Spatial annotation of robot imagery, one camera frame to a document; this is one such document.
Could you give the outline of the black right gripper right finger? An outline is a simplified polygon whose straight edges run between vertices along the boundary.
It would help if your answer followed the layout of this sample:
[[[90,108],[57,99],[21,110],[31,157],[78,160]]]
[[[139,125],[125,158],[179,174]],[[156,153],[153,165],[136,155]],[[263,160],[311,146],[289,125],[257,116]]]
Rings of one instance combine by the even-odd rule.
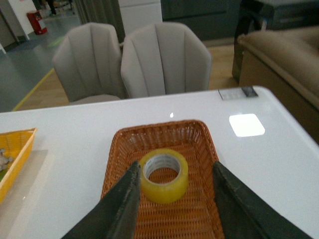
[[[212,166],[215,202],[226,239],[309,239],[219,161]]]

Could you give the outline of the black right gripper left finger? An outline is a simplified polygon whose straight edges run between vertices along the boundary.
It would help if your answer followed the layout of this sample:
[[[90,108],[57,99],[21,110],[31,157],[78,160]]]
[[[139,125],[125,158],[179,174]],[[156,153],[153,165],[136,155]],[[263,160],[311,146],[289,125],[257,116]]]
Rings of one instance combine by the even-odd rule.
[[[100,202],[64,239],[132,239],[140,204],[141,167],[133,162]]]

